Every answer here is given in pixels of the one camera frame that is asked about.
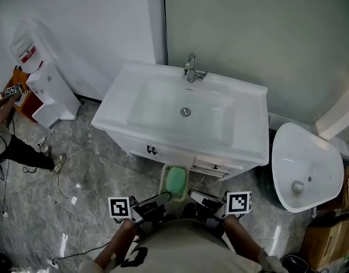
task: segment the sink basin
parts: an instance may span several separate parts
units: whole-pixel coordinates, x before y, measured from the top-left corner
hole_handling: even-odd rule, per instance
[[[126,63],[92,124],[148,144],[263,166],[269,160],[266,94],[263,86],[212,73],[189,83],[183,68]]]
[[[141,88],[128,118],[128,124],[156,130],[166,138],[230,147],[234,141],[234,104],[227,94],[207,89],[183,88],[174,82],[153,80]],[[182,108],[190,110],[181,115]]]
[[[337,197],[344,179],[336,148],[294,123],[282,125],[276,133],[272,172],[280,202],[295,213]]]

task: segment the sink vanity cabinet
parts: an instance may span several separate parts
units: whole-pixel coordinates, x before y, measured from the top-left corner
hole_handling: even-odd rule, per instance
[[[211,73],[189,83],[182,68],[129,63],[92,124],[130,155],[226,180],[268,163],[266,93]]]

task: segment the faucet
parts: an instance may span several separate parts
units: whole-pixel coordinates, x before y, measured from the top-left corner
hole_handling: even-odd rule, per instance
[[[189,83],[194,83],[195,80],[202,81],[207,75],[207,72],[195,71],[195,57],[194,52],[190,53],[185,64],[185,75]]]

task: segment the black pants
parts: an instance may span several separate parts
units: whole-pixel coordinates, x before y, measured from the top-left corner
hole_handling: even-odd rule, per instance
[[[10,144],[0,155],[0,159],[9,159],[25,166],[46,170],[53,170],[55,167],[51,158],[46,157],[42,152],[36,152],[15,135],[11,136]]]

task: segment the cardboard box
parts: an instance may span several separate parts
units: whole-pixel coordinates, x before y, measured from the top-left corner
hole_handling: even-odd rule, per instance
[[[307,227],[300,254],[313,269],[349,253],[349,214],[332,219],[316,219]]]
[[[344,184],[339,195],[317,207],[317,210],[333,210],[349,207],[349,167],[344,169]]]

